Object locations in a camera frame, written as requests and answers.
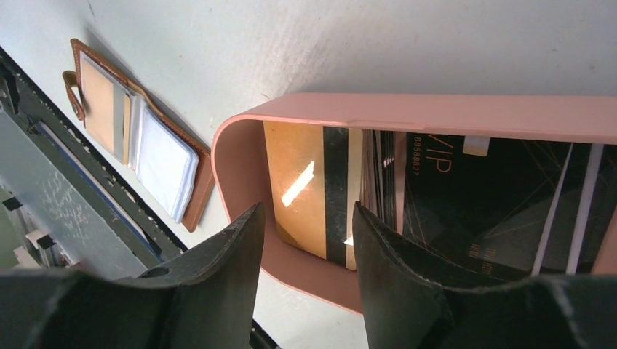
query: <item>brown leather wallet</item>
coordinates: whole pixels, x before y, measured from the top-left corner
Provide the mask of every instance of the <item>brown leather wallet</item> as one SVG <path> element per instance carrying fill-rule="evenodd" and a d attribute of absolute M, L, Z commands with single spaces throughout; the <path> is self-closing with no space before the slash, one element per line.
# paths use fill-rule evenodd
<path fill-rule="evenodd" d="M 181 129 L 177 124 L 175 124 L 169 116 L 165 115 L 161 110 L 154 104 L 152 99 L 148 96 L 148 93 L 144 91 L 137 83 L 130 80 L 126 75 L 124 75 L 118 68 L 109 63 L 104 57 L 99 55 L 97 52 L 90 49 L 86 44 L 81 42 L 78 39 L 71 39 L 71 46 L 73 47 L 73 57 L 75 59 L 75 68 L 76 71 L 65 71 L 63 72 L 63 78 L 66 86 L 66 94 L 68 95 L 68 99 L 71 101 L 73 106 L 73 110 L 77 115 L 77 119 L 86 122 L 86 108 L 84 107 L 84 93 L 82 90 L 82 81 L 81 81 L 81 60 L 80 56 L 83 52 L 84 55 L 88 56 L 93 62 L 98 64 L 100 68 L 102 68 L 106 73 L 113 76 L 116 80 L 118 80 L 121 84 L 123 84 L 126 88 L 131 90 L 132 93 L 137 95 L 141 95 L 144 100 L 148 103 L 148 107 L 152 112 L 159 118 L 160 121 L 163 122 L 169 129 L 174 132 L 181 140 L 190 145 L 197 153 L 199 157 L 199 163 L 197 165 L 197 170 L 195 174 L 195 183 L 193 188 L 193 193 L 191 198 L 189 199 L 188 206 L 184 213 L 182 223 L 188 229 L 189 232 L 195 231 L 197 228 L 197 224 L 199 223 L 208 198 L 212 193 L 212 189 L 214 188 L 214 176 L 212 175 L 212 162 L 210 160 L 210 149 L 201 144 L 198 140 L 194 139 L 190 136 L 186 131 Z M 77 87 L 79 91 L 79 97 L 75 95 L 72 88 Z"/>

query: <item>card holder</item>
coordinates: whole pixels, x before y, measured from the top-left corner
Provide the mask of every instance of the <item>card holder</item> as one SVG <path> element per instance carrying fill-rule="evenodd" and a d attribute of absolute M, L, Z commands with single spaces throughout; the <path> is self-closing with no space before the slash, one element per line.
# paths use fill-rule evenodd
<path fill-rule="evenodd" d="M 93 63 L 99 68 L 99 71 L 103 73 L 107 78 L 115 79 L 120 86 L 125 88 L 125 91 L 135 96 L 134 101 L 145 103 L 148 109 L 160 120 L 166 127 L 175 133 L 183 142 L 189 147 L 195 150 L 199 162 L 196 167 L 196 173 L 194 178 L 193 193 L 188 200 L 185 213 L 182 218 L 182 224 L 187 228 L 189 232 L 195 231 L 197 224 L 201 220 L 203 212 L 205 210 L 207 200 L 214 188 L 214 176 L 212 174 L 212 162 L 210 160 L 210 149 L 201 144 L 198 140 L 194 139 L 185 130 L 180 128 L 169 116 L 165 115 L 160 108 L 158 108 L 148 93 L 142 89 L 137 83 L 129 79 L 123 74 L 117 67 L 110 64 L 104 57 L 99 55 L 94 50 L 90 49 L 86 44 L 78 39 L 71 39 L 71 47 L 73 49 L 73 58 L 75 60 L 75 71 L 63 72 L 63 79 L 65 82 L 66 93 L 68 99 L 71 102 L 73 111 L 75 112 L 77 119 L 84 122 L 86 130 L 90 133 L 97 142 L 99 142 L 107 151 L 113 154 L 126 166 L 135 170 L 134 154 L 131 154 L 129 149 L 135 148 L 132 146 L 136 140 L 133 140 L 133 136 L 128 137 L 126 130 L 133 128 L 133 116 L 134 110 L 138 109 L 135 103 L 127 98 L 131 99 L 130 95 L 120 95 L 112 87 L 111 97 L 103 96 L 102 100 L 98 100 L 97 105 L 93 105 L 93 108 L 107 108 L 108 113 L 115 115 L 117 113 L 124 113 L 131 115 L 131 120 L 124 118 L 123 124 L 118 127 L 117 122 L 114 123 L 113 117 L 109 117 L 108 113 L 105 117 L 93 116 L 94 113 L 87 113 L 90 110 L 90 105 L 85 103 L 84 88 L 90 88 L 90 86 L 84 86 L 84 74 L 89 73 L 90 67 L 82 67 L 82 58 L 86 61 Z M 106 100 L 112 103 L 112 106 L 105 105 Z M 89 120 L 89 117 L 93 116 L 96 120 Z"/>

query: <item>wallet stitching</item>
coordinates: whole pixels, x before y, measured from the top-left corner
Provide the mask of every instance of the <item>wallet stitching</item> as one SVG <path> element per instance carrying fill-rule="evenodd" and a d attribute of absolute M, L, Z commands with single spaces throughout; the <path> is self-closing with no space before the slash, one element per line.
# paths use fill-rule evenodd
<path fill-rule="evenodd" d="M 88 55 L 90 58 L 95 59 L 95 62 L 101 66 L 103 66 L 108 72 L 110 72 L 111 74 L 114 75 L 114 77 L 116 77 L 118 80 L 123 81 L 124 79 L 121 79 L 121 74 L 118 74 L 118 70 L 116 67 L 114 67 L 111 64 L 108 64 L 107 61 L 103 58 L 103 57 L 97 57 L 97 55 L 95 54 L 95 52 L 88 47 L 86 44 L 82 43 L 79 40 L 75 40 L 73 42 L 73 58 L 75 60 L 75 66 L 76 66 L 76 75 L 77 75 L 77 85 L 78 87 L 81 89 L 81 62 L 79 60 L 79 52 L 83 51 L 86 55 Z M 185 142 L 187 142 L 188 144 L 192 145 L 193 148 L 195 149 L 195 151 L 197 151 L 198 153 L 200 153 L 203 157 L 204 160 L 206 161 L 210 161 L 210 154 L 207 152 L 207 150 L 205 149 L 205 147 L 203 145 L 198 144 L 196 141 L 192 140 L 191 137 L 180 127 L 178 127 L 178 125 L 174 125 L 171 121 L 166 120 L 166 118 L 161 117 L 162 112 L 158 110 L 158 108 L 156 107 L 156 105 L 154 105 L 154 103 L 152 102 L 152 100 L 150 99 L 150 97 L 148 96 L 148 93 L 141 89 L 139 87 L 139 90 L 136 92 L 138 92 L 139 94 L 141 94 L 142 96 L 144 96 L 144 98 L 146 99 L 146 101 L 148 102 L 149 105 L 154 106 L 155 108 L 153 109 L 154 113 L 158 114 L 157 116 L 159 117 L 159 120 L 161 120 L 165 125 L 167 125 L 168 127 L 171 127 L 173 130 L 175 130 L 178 133 L 181 133 L 181 135 L 183 136 L 183 140 Z M 199 200 L 199 204 L 197 205 L 197 213 L 194 216 L 194 219 L 190 220 L 189 226 L 187 228 L 189 229 L 194 229 L 196 227 L 196 223 L 197 221 L 202 217 L 202 215 L 204 214 L 204 208 L 205 208 L 205 201 L 206 201 L 206 197 L 208 192 L 210 192 L 211 190 L 209 190 L 210 188 L 210 184 L 212 183 L 212 180 L 214 179 L 214 174 L 212 173 L 213 169 L 210 170 L 210 176 L 208 177 L 208 180 L 206 182 L 206 190 L 203 190 L 203 192 L 201 193 L 201 198 Z"/>

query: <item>pink container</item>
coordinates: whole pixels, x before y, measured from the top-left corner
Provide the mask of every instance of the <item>pink container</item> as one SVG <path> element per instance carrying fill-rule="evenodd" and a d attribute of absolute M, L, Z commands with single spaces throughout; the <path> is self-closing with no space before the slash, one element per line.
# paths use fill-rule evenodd
<path fill-rule="evenodd" d="M 257 202 L 266 208 L 261 267 L 294 289 L 361 313 L 357 276 L 279 239 L 262 121 L 446 135 L 617 144 L 617 97 L 285 95 L 228 119 L 218 129 L 212 162 L 229 220 Z M 594 273 L 617 273 L 617 219 Z"/>

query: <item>black magnetic stripe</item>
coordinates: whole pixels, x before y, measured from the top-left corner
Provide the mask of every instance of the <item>black magnetic stripe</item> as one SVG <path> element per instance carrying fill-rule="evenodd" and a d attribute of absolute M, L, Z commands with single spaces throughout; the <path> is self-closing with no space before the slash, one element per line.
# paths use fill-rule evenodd
<path fill-rule="evenodd" d="M 349 130 L 324 127 L 326 259 L 346 264 Z"/>

